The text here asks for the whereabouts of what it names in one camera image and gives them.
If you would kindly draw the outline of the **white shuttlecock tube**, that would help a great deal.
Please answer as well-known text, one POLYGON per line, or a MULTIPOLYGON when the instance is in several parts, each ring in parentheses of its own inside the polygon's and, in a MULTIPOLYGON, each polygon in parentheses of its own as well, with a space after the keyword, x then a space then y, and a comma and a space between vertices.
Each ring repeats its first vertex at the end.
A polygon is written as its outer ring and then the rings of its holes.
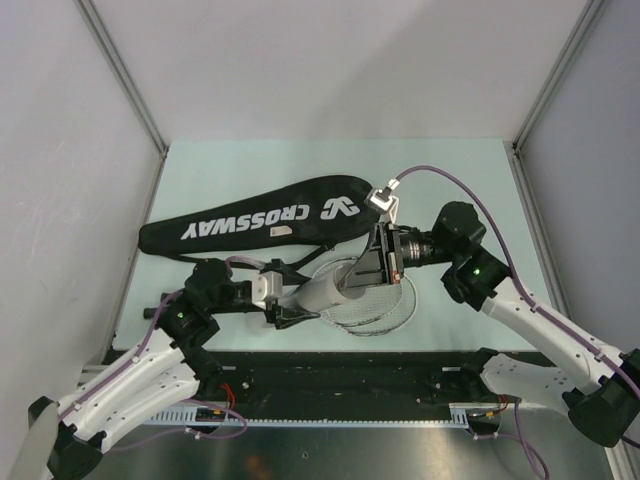
POLYGON ((365 288, 343 290, 339 286, 339 282, 354 263, 338 262, 324 274, 311 278, 307 283, 287 293, 281 303, 286 307, 317 312, 321 315, 325 310, 361 298, 365 288))

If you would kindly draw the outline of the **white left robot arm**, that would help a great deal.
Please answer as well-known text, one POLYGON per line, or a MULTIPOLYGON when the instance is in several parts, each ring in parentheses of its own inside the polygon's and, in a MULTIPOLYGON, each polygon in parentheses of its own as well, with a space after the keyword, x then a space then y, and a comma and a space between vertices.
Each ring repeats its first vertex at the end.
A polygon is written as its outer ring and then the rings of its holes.
POLYGON ((46 467, 56 479, 82 479, 128 432, 165 408, 221 387, 223 368, 205 344, 215 317, 262 312, 277 327, 286 286, 308 277, 273 260, 251 280, 235 281, 230 263, 201 260, 181 289, 165 295, 141 341, 75 392, 56 401, 56 437, 46 467))

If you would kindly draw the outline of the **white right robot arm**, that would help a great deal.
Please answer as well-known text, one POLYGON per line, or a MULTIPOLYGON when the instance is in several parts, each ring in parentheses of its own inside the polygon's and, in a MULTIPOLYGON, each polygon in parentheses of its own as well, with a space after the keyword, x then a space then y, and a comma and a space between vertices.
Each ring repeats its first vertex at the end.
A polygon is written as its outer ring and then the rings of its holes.
POLYGON ((541 367, 482 349, 463 373, 473 401, 505 394, 552 409, 592 442, 612 448, 639 414, 639 352, 627 353, 578 327, 481 245, 486 233, 474 207, 449 202, 429 231, 390 222, 372 228, 367 246, 338 287, 347 292, 397 284, 408 268, 444 264, 450 298, 502 323, 551 361, 541 367))

